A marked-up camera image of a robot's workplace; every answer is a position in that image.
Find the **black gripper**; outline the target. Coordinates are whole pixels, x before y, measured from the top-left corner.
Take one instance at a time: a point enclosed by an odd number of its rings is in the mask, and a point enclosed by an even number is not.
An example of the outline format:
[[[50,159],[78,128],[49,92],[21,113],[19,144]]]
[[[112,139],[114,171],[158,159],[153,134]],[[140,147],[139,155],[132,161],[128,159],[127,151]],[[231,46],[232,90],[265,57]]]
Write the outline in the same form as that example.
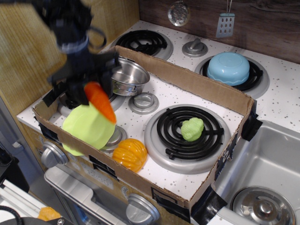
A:
[[[67,86],[66,95],[72,105],[88,105],[84,85],[100,83],[109,98],[113,95],[113,73],[121,68],[117,52],[94,54],[85,48],[67,55],[67,61],[47,78],[51,85],[62,83]]]

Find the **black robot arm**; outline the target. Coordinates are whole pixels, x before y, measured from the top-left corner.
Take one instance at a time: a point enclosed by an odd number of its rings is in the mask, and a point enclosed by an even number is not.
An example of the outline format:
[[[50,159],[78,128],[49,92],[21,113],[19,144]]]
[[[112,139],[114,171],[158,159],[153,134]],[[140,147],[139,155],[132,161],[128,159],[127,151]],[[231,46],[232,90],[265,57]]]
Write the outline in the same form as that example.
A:
[[[101,50],[106,35],[91,26],[91,9],[79,0],[25,0],[55,34],[58,49],[66,54],[63,67],[48,77],[52,90],[43,101],[50,106],[62,94],[71,102],[88,105],[87,84],[96,82],[107,97],[113,95],[112,75],[120,68],[118,53],[93,54],[89,48]]]

